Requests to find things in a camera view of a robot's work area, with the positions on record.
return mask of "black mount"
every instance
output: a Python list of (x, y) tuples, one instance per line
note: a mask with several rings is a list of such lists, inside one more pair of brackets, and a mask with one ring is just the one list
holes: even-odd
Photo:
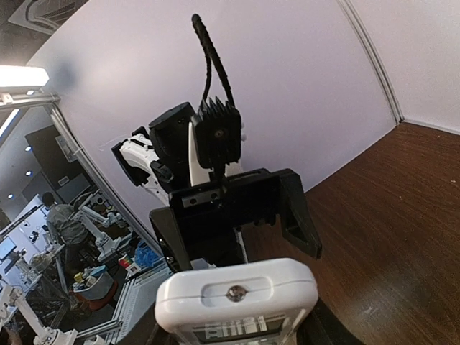
[(300, 176), (291, 169), (254, 170), (231, 176), (223, 193), (217, 181), (170, 194), (170, 207), (150, 212), (150, 221), (168, 264), (175, 272), (191, 270), (204, 258), (216, 266), (243, 262), (235, 230), (246, 224), (275, 225), (306, 254), (319, 258), (321, 241), (311, 221)]

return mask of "ceiling light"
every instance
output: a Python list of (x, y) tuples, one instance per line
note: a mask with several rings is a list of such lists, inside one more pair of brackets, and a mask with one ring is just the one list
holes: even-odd
[(50, 77), (39, 67), (0, 65), (0, 88), (26, 88), (37, 90), (44, 86)]
[(6, 118), (5, 122), (0, 127), (0, 137), (6, 131), (8, 126), (13, 122), (14, 118), (16, 117), (17, 113), (19, 113), (19, 109), (13, 110), (10, 115)]

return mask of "white device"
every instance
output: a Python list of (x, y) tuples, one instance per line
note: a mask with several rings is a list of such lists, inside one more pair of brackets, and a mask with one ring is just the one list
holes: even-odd
[(98, 227), (94, 225), (93, 221), (102, 224), (106, 228), (115, 223), (119, 225), (124, 221), (121, 214), (118, 212), (111, 212), (108, 214), (108, 217), (106, 218), (87, 207), (86, 205), (97, 194), (98, 191), (89, 195), (89, 197), (87, 197), (85, 201), (82, 202), (78, 209), (79, 211), (73, 216), (73, 220), (81, 222), (87, 228), (87, 230), (89, 230), (92, 233), (92, 235), (96, 238), (94, 243), (98, 247), (98, 250), (101, 252), (101, 255), (99, 255), (98, 260), (102, 261), (106, 255), (115, 252), (118, 249), (121, 243), (121, 238), (119, 237), (117, 239), (111, 239), (107, 233), (99, 230)]
[(282, 345), (318, 301), (310, 269), (271, 259), (179, 272), (157, 291), (155, 318), (187, 345)]
[[(119, 151), (129, 166), (137, 167), (149, 174), (147, 182), (142, 184), (142, 187), (157, 197), (165, 206), (169, 206), (169, 195), (165, 192), (165, 190), (163, 190), (158, 182), (157, 176), (150, 167), (150, 163), (159, 160), (158, 155), (153, 149), (152, 141), (146, 138), (143, 134), (135, 134), (121, 145)], [(188, 168), (191, 186), (210, 181), (209, 173), (211, 170), (202, 168), (198, 163), (195, 135), (193, 133), (193, 126), (191, 123), (188, 125)], [(238, 163), (233, 162), (226, 166), (225, 176), (238, 175), (243, 172), (241, 161)], [(247, 253), (244, 248), (243, 236), (241, 232), (237, 232), (236, 236), (243, 250), (244, 261), (247, 262)]]
[[(8, 323), (11, 316), (9, 307), (17, 307), (24, 316), (27, 323), (34, 330), (37, 336), (34, 339), (34, 345), (73, 345), (77, 339), (78, 332), (73, 329), (68, 332), (62, 332), (60, 329), (44, 327), (40, 322), (37, 314), (30, 308), (25, 295), (22, 291), (6, 285), (3, 287), (0, 295), (0, 328)], [(100, 336), (94, 336), (92, 339), (85, 340), (83, 345), (104, 345), (105, 341)]]

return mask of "purple wall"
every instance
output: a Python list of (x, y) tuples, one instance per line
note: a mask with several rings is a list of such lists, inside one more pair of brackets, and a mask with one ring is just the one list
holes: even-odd
[[(334, 0), (90, 1), (29, 64), (47, 69), (71, 129), (147, 228), (160, 203), (128, 181), (110, 149), (176, 104), (198, 105), (206, 65), (193, 13), (211, 33), (246, 125), (246, 170), (291, 167), (309, 189), (394, 127)], [(223, 95), (217, 79), (210, 94)]]

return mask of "label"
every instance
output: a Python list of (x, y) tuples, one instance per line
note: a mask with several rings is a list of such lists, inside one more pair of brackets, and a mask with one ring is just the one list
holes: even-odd
[[(268, 345), (271, 344), (270, 338), (281, 334), (284, 321), (284, 315), (255, 316), (221, 323), (206, 323), (204, 327), (194, 327), (193, 333), (201, 344), (235, 341), (237, 345)], [(254, 338), (262, 339), (247, 342)]]

